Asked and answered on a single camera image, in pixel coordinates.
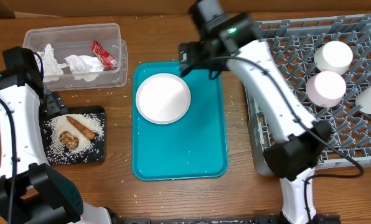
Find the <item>orange carrot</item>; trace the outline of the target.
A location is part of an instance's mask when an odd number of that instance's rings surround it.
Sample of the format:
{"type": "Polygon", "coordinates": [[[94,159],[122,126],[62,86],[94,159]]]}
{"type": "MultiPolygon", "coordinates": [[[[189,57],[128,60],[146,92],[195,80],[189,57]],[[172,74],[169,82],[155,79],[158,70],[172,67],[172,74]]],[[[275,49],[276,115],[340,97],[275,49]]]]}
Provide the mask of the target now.
{"type": "Polygon", "coordinates": [[[83,124],[81,124],[80,122],[78,122],[76,119],[74,119],[74,118],[72,118],[70,116],[66,116],[66,119],[78,131],[80,131],[87,139],[93,140],[93,139],[96,138],[95,133],[91,129],[87,128],[86,126],[84,126],[83,124]]]}

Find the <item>brown food scrap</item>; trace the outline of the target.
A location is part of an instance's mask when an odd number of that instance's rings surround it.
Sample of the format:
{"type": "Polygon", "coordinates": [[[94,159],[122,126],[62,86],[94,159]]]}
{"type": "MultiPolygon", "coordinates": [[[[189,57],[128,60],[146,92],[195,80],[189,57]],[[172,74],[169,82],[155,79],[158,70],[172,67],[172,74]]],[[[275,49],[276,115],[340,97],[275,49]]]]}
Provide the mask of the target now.
{"type": "Polygon", "coordinates": [[[79,145],[79,140],[67,131],[60,134],[60,142],[69,149],[76,149],[79,145]]]}

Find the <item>white paper napkin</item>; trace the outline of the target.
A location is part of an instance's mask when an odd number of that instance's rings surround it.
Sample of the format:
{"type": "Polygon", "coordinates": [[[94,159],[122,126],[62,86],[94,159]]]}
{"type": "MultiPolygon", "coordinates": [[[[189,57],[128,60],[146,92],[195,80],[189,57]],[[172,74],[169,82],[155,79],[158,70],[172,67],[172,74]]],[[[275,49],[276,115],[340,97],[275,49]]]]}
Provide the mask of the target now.
{"type": "Polygon", "coordinates": [[[71,74],[80,74],[75,76],[75,80],[84,79],[91,82],[98,75],[84,75],[84,73],[103,72],[105,67],[97,57],[87,55],[69,55],[65,57],[65,63],[58,63],[54,55],[54,49],[50,44],[47,44],[43,51],[37,52],[35,55],[37,66],[43,69],[44,82],[57,81],[63,74],[64,68],[69,68],[71,74]]]}

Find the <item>large pink plate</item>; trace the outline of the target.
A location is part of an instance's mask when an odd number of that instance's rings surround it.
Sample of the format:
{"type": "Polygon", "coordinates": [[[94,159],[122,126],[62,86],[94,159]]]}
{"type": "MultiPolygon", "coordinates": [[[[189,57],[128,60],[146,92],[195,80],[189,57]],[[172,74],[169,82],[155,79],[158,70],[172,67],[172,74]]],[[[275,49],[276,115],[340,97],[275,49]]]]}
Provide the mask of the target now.
{"type": "Polygon", "coordinates": [[[186,82],[170,73],[158,73],[140,84],[135,96],[140,115],[154,124],[170,124],[181,119],[191,103],[186,82]]]}

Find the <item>red snack wrapper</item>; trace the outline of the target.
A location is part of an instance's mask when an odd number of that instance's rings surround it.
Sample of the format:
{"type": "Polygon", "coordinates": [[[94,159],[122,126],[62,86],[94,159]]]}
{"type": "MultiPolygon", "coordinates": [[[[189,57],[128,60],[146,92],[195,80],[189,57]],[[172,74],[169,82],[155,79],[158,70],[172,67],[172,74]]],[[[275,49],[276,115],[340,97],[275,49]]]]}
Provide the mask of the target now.
{"type": "Polygon", "coordinates": [[[107,70],[115,70],[119,67],[117,58],[107,52],[96,40],[93,41],[91,50],[107,70]]]}

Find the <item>pink small bowl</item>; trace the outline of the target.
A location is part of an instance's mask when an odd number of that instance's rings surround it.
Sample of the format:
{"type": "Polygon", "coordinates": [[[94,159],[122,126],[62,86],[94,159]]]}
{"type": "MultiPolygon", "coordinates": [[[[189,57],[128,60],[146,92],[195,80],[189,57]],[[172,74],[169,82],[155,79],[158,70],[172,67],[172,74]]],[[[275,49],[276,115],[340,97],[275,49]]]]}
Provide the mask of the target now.
{"type": "Polygon", "coordinates": [[[346,91],[345,80],[332,71],[320,72],[306,83],[306,93],[312,103],[321,107],[337,106],[346,91]]]}

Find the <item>light green bowl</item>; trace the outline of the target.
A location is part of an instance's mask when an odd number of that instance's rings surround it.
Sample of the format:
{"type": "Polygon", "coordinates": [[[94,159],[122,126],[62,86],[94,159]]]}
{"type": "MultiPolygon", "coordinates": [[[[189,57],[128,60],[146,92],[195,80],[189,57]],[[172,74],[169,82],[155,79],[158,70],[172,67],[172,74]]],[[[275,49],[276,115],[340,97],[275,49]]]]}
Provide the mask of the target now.
{"type": "Polygon", "coordinates": [[[352,60],[353,53],[351,48],[337,40],[324,44],[314,54],[314,62],[320,71],[332,71],[339,75],[343,75],[348,71],[352,60]]]}

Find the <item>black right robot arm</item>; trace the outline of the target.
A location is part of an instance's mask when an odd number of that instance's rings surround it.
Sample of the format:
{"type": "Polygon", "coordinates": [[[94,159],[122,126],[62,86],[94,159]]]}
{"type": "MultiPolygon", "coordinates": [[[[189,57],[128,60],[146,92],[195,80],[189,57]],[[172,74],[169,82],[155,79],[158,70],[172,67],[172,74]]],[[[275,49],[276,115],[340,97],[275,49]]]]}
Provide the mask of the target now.
{"type": "Polygon", "coordinates": [[[331,125],[318,121],[291,91],[246,13],[230,17],[218,1],[196,1],[189,9],[200,40],[180,45],[181,77],[209,70],[216,79],[233,72],[266,118],[275,144],[263,161],[279,177],[286,223],[322,223],[313,205],[312,180],[318,157],[331,135],[331,125]]]}

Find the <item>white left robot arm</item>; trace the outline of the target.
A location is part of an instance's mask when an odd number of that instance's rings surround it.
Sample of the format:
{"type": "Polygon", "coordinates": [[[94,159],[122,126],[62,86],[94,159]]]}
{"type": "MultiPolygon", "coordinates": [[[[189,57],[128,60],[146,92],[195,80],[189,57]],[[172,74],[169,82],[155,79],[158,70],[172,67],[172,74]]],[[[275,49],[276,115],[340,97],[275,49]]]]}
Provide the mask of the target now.
{"type": "Polygon", "coordinates": [[[0,216],[8,223],[121,223],[109,208],[84,202],[76,185],[49,166],[40,132],[49,92],[40,56],[23,47],[2,55],[0,216]]]}

